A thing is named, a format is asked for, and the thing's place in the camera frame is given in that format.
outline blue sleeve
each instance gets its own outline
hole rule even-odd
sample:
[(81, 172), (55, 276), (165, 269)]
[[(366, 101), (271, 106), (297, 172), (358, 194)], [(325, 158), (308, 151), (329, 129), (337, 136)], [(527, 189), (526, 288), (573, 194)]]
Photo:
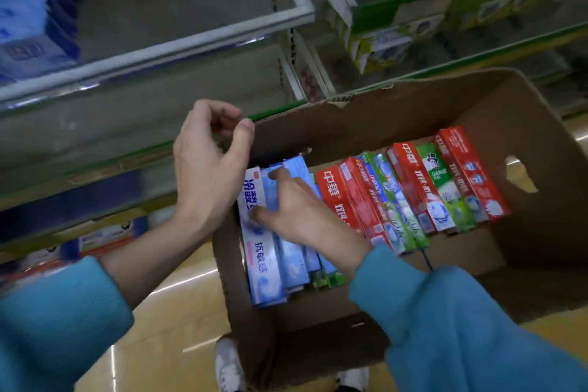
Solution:
[(388, 335), (386, 364), (400, 390), (587, 389), (584, 364), (513, 323), (462, 269), (425, 274), (376, 247), (349, 299)]
[(71, 390), (132, 324), (93, 257), (0, 298), (2, 390)]

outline yellow floor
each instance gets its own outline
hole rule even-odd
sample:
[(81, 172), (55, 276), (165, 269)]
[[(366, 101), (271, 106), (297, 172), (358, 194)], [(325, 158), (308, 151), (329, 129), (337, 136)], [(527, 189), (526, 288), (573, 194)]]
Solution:
[[(588, 115), (567, 126), (588, 151)], [(207, 243), (137, 308), (133, 328), (78, 382), (76, 391), (216, 392), (214, 345), (230, 331), (220, 283), (212, 245)], [(526, 327), (588, 360), (588, 307)], [(288, 391), (333, 389), (333, 378), (325, 378)], [(372, 366), (370, 390), (396, 390), (383, 364)]]

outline person's left hand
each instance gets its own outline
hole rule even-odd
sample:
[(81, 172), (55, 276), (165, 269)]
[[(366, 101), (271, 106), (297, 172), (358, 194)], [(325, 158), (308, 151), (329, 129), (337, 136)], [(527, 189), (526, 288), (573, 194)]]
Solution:
[[(178, 202), (174, 219), (201, 240), (216, 230), (245, 180), (254, 123), (238, 107), (198, 100), (173, 143)], [(233, 137), (223, 155), (212, 133)]]

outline white shoe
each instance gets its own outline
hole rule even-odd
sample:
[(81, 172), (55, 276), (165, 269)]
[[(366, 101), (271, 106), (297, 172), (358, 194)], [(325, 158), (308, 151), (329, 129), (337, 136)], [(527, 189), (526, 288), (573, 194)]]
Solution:
[(215, 375), (220, 392), (247, 392), (249, 389), (245, 384), (245, 374), (235, 340), (219, 339), (215, 353)]
[(368, 390), (369, 368), (350, 369), (337, 373), (337, 386), (353, 387), (361, 392)]

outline cardboard box bottom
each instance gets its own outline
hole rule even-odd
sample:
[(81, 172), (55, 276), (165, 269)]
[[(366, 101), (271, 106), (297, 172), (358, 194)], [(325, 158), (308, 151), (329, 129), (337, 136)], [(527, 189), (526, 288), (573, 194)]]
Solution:
[[(395, 83), (335, 101), (258, 122), (252, 165), (307, 149), (312, 149), (305, 157), (308, 166), (322, 165), (460, 124), (512, 215), (472, 232), (431, 238), (427, 255), (433, 268), (456, 265), (476, 276), (516, 322), (588, 302), (581, 219), (588, 216), (588, 160), (523, 76), (481, 71)], [(403, 114), (391, 122), (392, 111)], [(525, 164), (537, 193), (506, 180), (505, 159), (511, 156)], [(302, 292), (275, 307), (253, 307), (238, 224), (235, 209), (215, 233), (213, 250), (251, 387), (275, 390), (383, 359), (387, 338), (349, 302), (347, 285)], [(428, 270), (420, 252), (403, 259)]]

